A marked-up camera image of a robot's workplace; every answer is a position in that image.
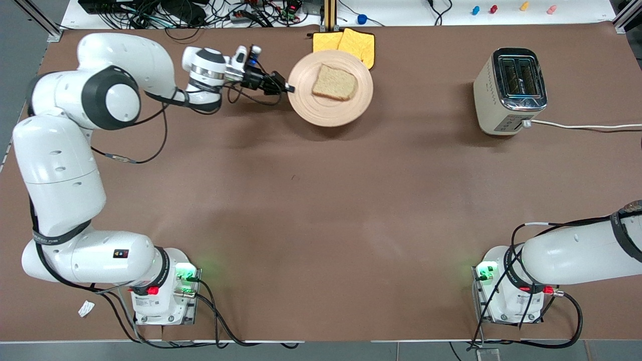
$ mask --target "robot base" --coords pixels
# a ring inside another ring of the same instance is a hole
[[[199,277],[197,270],[189,263],[187,256],[180,250],[165,248],[169,256],[167,280],[159,287],[158,294],[140,296],[132,292],[132,304],[136,324],[168,326],[176,324],[194,324],[196,315],[196,300],[193,296],[178,295],[175,290],[198,292],[198,282],[188,282],[181,279],[185,273],[191,277]]]
[[[477,267],[473,267],[473,301],[477,317],[486,307],[486,302],[491,292],[504,273],[504,255],[507,251],[507,246],[493,247],[486,253],[483,261]],[[526,305],[531,295],[515,287],[508,280],[508,277],[505,276],[503,278],[498,291],[492,296],[488,309],[483,315],[484,322],[518,324],[524,312],[526,312],[524,323],[541,321],[539,316],[544,303],[544,294],[542,292],[533,294],[530,306],[526,310]]]

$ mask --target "gray floor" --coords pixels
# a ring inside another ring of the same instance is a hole
[[[35,1],[54,21],[60,22],[67,0]],[[12,1],[0,1],[0,154],[11,138],[24,104],[27,84],[36,74],[46,50],[46,33],[22,13]],[[642,58],[642,28],[627,34],[637,58]],[[466,344],[457,342],[455,349],[462,361],[475,360],[466,352]],[[503,360],[547,361],[633,361],[641,360],[642,341],[588,341],[569,349],[546,350],[528,346],[499,346]],[[352,360],[352,361],[456,361],[448,343],[373,344],[370,342],[310,342],[296,350],[279,345],[253,348],[230,346],[224,350],[198,348],[159,350],[129,342],[78,342],[47,344],[0,344],[1,361],[111,361],[111,360]]]

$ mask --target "toaster power cord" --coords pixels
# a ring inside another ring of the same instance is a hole
[[[625,128],[639,128],[639,129],[626,129],[628,132],[642,132],[642,124],[622,124],[622,125],[563,125],[563,124],[558,124],[558,123],[553,123],[552,121],[545,121],[545,120],[526,120],[523,121],[523,125],[525,128],[530,128],[529,123],[535,123],[535,124],[543,124],[543,125],[550,125],[552,127],[558,127],[558,128],[563,128],[563,129],[586,129],[586,130],[595,130],[595,131],[605,131],[605,130],[614,130],[621,132],[622,129]]]

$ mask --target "white tag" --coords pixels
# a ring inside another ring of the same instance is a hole
[[[96,304],[93,302],[85,301],[85,303],[82,304],[82,307],[78,310],[78,315],[80,317],[85,317],[91,310],[94,308]]]

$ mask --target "yellow cloth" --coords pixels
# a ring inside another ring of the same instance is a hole
[[[374,35],[344,29],[342,33],[315,33],[312,38],[314,52],[328,49],[346,51],[372,69],[374,66]]]

